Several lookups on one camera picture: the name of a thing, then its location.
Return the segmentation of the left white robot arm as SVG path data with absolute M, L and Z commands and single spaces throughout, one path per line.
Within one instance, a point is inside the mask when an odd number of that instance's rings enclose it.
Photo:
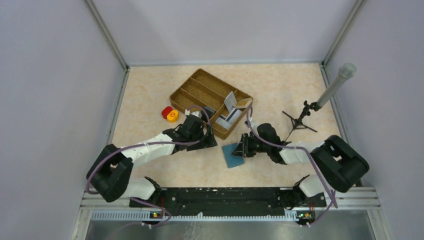
M 101 195 L 107 203 L 135 197 L 154 207 L 161 198 L 159 185 L 149 177 L 136 178 L 133 172 L 161 157 L 215 146 L 212 125 L 190 114 L 182 124 L 149 140 L 125 147 L 106 145 L 86 174 L 86 187 L 93 187 L 91 193 Z

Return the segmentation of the black card in tray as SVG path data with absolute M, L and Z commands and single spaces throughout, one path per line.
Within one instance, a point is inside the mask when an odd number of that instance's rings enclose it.
M 206 116 L 208 116 L 208 118 L 211 120 L 213 118 L 214 114 L 216 113 L 216 111 L 209 106 L 205 106 L 203 109 L 205 110 L 206 114 L 204 114 L 204 113 L 202 114 L 202 119 L 204 121 L 207 121 Z

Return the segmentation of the woven brown divided tray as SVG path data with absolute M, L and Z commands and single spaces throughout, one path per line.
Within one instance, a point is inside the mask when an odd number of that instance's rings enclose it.
M 226 117 L 230 113 L 225 106 L 225 98 L 230 93 L 234 93 L 237 102 L 253 98 L 244 91 L 199 68 L 169 96 L 169 100 L 171 105 L 182 113 L 194 105 L 203 108 L 210 107 L 214 110 L 214 114 L 210 117 L 214 135 L 225 140 L 247 113 L 245 109 L 242 109 L 241 116 L 235 119 L 235 123 L 229 129 L 225 129 L 216 123 L 220 116 Z

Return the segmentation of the grey microphone on tripod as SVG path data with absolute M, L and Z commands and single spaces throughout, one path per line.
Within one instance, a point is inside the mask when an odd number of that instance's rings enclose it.
M 317 133 L 318 131 L 305 125 L 303 122 L 303 119 L 307 116 L 311 115 L 311 111 L 317 112 L 319 111 L 330 99 L 333 95 L 336 94 L 336 92 L 339 90 L 339 88 L 349 79 L 351 79 L 357 71 L 357 66 L 352 62 L 347 62 L 343 64 L 337 73 L 337 76 L 335 79 L 329 84 L 329 86 L 326 88 L 326 90 L 322 93 L 322 95 L 319 97 L 319 99 L 315 102 L 308 103 L 307 100 L 303 102 L 303 109 L 299 115 L 299 117 L 294 118 L 291 115 L 289 115 L 287 112 L 282 111 L 284 115 L 290 118 L 290 122 L 292 125 L 292 129 L 285 138 L 285 141 L 288 140 L 290 135 L 296 131 L 296 130 L 310 130 L 314 133 Z

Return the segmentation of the grey white card stand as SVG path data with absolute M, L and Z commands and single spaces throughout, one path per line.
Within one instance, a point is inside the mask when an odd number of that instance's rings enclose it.
M 237 105 L 237 99 L 235 96 L 235 93 L 231 91 L 224 99 L 224 105 L 228 112 L 230 113 L 233 109 L 236 108 Z

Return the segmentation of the red cylinder block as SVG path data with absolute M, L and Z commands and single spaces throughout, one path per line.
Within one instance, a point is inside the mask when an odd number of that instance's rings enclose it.
M 161 116 L 164 119 L 167 119 L 168 114 L 173 111 L 173 107 L 172 106 L 166 106 L 162 111 L 161 111 Z

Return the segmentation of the orange cylinder block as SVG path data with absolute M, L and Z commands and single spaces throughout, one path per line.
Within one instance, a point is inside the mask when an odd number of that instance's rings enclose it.
M 166 116 L 166 119 L 169 123 L 175 123 L 179 120 L 179 112 L 177 110 L 171 110 L 168 115 Z

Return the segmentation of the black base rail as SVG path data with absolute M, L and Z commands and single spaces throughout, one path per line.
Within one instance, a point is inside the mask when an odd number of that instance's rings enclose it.
M 143 200 L 131 197 L 129 207 L 151 207 L 151 220 L 178 217 L 285 217 L 296 208 L 293 219 L 300 223 L 315 221 L 315 209 L 327 206 L 323 193 L 304 196 L 298 187 L 168 187 L 154 184 L 155 192 Z

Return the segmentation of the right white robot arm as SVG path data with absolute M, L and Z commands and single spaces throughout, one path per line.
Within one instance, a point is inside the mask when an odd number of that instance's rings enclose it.
M 368 162 L 337 135 L 322 142 L 285 142 L 269 123 L 242 134 L 231 155 L 252 158 L 257 153 L 267 154 L 276 164 L 310 163 L 319 170 L 293 186 L 293 200 L 299 206 L 307 206 L 314 196 L 328 190 L 347 192 L 370 170 Z

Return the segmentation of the blue card holder wallet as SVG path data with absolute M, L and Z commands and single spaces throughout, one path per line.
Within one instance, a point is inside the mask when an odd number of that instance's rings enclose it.
M 241 166 L 245 163 L 245 160 L 243 157 L 232 155 L 233 151 L 236 149 L 237 146 L 238 146 L 237 143 L 232 143 L 232 144 L 227 144 L 221 147 L 226 165 L 229 169 Z

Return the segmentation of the gold card on tray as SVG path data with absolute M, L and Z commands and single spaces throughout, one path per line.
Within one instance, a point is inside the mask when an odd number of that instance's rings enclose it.
M 253 99 L 250 97 L 241 99 L 240 101 L 236 103 L 235 108 L 246 109 L 252 102 L 253 102 Z

